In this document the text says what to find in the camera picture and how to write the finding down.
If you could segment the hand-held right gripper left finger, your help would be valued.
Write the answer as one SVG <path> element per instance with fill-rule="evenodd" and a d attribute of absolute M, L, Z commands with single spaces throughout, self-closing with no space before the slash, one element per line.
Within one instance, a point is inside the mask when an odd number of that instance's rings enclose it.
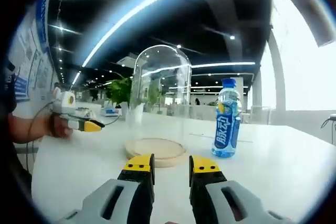
<path fill-rule="evenodd" d="M 154 154 L 127 161 L 118 178 L 94 190 L 60 223 L 150 223 L 154 203 Z"/>

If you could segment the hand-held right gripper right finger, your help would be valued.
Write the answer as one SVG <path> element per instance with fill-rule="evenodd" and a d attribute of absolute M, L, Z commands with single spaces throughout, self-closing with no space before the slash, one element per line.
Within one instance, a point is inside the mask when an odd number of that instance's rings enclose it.
<path fill-rule="evenodd" d="M 292 223 L 266 210 L 261 200 L 234 180 L 227 180 L 209 158 L 189 157 L 190 203 L 196 223 Z"/>

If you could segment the person's left hand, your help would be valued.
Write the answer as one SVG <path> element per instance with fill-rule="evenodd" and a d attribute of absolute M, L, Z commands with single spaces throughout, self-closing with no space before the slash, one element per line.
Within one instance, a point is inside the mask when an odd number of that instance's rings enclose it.
<path fill-rule="evenodd" d="M 68 126 L 68 120 L 61 118 L 58 114 L 52 114 L 48 121 L 49 135 L 58 138 L 70 138 L 73 129 Z"/>

